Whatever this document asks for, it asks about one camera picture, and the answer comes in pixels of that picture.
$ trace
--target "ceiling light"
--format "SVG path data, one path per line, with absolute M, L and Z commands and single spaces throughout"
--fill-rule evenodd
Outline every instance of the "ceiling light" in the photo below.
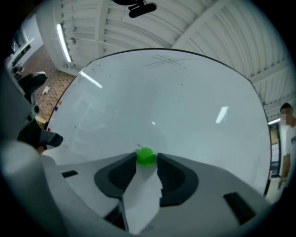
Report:
M 220 111 L 220 113 L 217 117 L 217 120 L 216 120 L 216 124 L 220 123 L 223 120 L 223 118 L 225 117 L 225 115 L 227 113 L 227 110 L 228 110 L 228 106 L 221 108 L 221 111 Z
M 66 56 L 66 59 L 68 60 L 68 62 L 71 62 L 71 57 L 70 57 L 70 54 L 69 54 L 69 51 L 68 51 L 68 48 L 66 46 L 66 40 L 65 40 L 65 37 L 64 37 L 64 34 L 63 34 L 63 29 L 62 29 L 62 25 L 61 24 L 57 24 L 56 25 L 56 28 L 57 28 L 57 33 L 59 35 L 59 38 L 60 38 L 60 42 L 62 44 L 62 48 L 64 50 L 64 54 Z
M 103 86 L 98 83 L 97 81 L 95 81 L 93 78 L 91 78 L 89 75 L 85 74 L 84 72 L 80 72 L 81 75 L 83 75 L 86 79 L 88 79 L 90 82 L 92 82 L 93 84 L 95 84 L 97 87 L 99 88 L 103 88 Z
M 276 123 L 278 123 L 279 121 L 280 121 L 280 118 L 275 119 L 275 120 L 273 120 L 273 121 L 270 121 L 270 122 L 268 123 L 268 125 L 276 124 Z

